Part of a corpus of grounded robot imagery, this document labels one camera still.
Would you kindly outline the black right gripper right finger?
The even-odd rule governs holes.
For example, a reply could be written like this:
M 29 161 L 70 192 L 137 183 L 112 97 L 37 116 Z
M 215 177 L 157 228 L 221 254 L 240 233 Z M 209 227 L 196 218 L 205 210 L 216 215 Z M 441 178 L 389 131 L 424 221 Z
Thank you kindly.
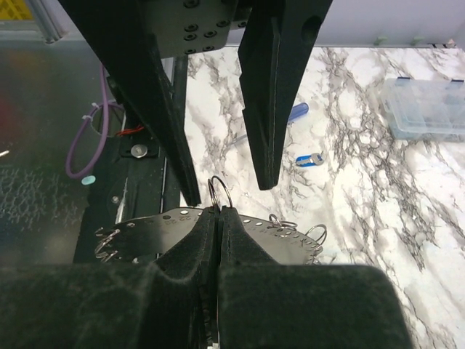
M 367 265 L 281 265 L 224 207 L 218 275 L 222 348 L 412 348 L 388 277 Z

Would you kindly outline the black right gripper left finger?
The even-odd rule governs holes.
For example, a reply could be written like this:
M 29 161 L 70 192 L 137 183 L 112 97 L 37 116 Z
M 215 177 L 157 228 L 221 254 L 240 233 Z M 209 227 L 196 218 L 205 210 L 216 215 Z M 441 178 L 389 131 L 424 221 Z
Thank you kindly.
M 216 252 L 1 269 L 3 348 L 206 348 Z

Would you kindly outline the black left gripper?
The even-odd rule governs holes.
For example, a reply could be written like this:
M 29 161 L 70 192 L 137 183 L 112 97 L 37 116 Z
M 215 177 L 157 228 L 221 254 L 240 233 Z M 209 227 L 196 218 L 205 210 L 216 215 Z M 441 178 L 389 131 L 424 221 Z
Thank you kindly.
M 278 184 L 288 117 L 330 1 L 60 4 L 146 130 L 158 139 L 190 206 L 199 205 L 201 196 L 182 118 L 171 98 L 161 57 L 240 44 L 243 120 L 256 179 L 260 190 Z

